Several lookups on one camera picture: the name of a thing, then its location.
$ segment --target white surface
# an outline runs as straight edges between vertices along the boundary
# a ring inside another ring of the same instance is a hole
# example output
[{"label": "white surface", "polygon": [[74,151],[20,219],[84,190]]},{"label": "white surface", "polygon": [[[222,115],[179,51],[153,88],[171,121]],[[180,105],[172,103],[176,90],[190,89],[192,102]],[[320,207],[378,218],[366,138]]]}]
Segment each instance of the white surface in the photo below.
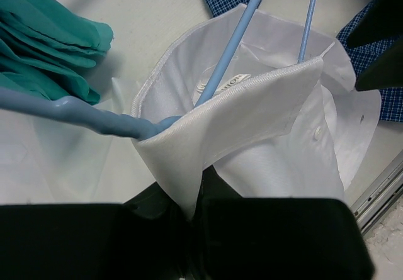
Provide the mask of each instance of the white surface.
[{"label": "white surface", "polygon": [[[102,91],[111,77],[132,78],[136,82],[133,95],[168,46],[186,30],[210,17],[203,0],[58,1],[83,17],[112,26],[115,32],[112,49],[102,66],[92,74],[90,82]],[[334,36],[369,1],[317,0],[312,25]],[[263,0],[260,9],[303,23],[308,3],[309,0]],[[134,149],[129,149],[129,143],[129,140],[115,139],[110,152],[114,158],[110,164],[119,166],[120,174],[127,178],[128,188],[124,195],[120,195],[123,198],[134,196],[153,181],[145,166],[134,168],[130,161],[125,161],[125,157],[120,157],[121,147],[137,155]],[[348,201],[354,202],[402,149],[403,126],[381,124],[356,179],[347,191]],[[131,174],[136,174],[137,178],[129,182]]]},{"label": "white surface", "polygon": [[366,244],[377,269],[375,280],[403,279],[403,198],[373,230]]}]

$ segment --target white table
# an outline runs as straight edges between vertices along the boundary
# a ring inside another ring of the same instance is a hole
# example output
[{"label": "white table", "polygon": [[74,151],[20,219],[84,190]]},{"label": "white table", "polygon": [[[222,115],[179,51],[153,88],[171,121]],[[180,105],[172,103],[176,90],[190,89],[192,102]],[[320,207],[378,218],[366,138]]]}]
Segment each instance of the white table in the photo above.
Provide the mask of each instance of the white table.
[{"label": "white table", "polygon": [[[71,11],[95,21],[108,23],[115,39],[107,58],[89,78],[95,87],[111,77],[135,81],[133,95],[168,46],[186,30],[210,18],[203,0],[58,0]],[[371,0],[317,0],[312,26],[335,36]],[[305,21],[309,0],[263,0],[260,9],[279,17]],[[124,163],[119,153],[131,152],[140,160],[127,139],[115,140],[111,151],[120,174],[136,184],[122,198],[131,198],[146,188],[153,178],[144,164]],[[370,149],[350,188],[352,204],[403,149],[403,124],[380,123]]]}]

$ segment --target folded green fabric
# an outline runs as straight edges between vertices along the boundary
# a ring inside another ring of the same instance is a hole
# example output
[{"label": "folded green fabric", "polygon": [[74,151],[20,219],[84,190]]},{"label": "folded green fabric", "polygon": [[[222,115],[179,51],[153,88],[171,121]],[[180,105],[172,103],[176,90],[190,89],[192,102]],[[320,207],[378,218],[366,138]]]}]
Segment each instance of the folded green fabric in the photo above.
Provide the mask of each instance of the folded green fabric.
[{"label": "folded green fabric", "polygon": [[96,104],[99,94],[76,71],[94,67],[112,39],[108,25],[79,17],[56,0],[0,0],[0,86]]}]

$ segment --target white button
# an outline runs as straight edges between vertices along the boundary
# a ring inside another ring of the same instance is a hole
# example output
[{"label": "white button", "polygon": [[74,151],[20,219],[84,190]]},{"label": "white button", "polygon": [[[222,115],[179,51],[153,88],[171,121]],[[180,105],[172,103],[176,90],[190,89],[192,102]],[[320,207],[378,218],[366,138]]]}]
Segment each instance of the white button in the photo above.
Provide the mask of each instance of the white button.
[{"label": "white button", "polygon": [[322,134],[323,134],[322,127],[321,126],[317,127],[315,130],[314,139],[319,140],[322,137]]}]

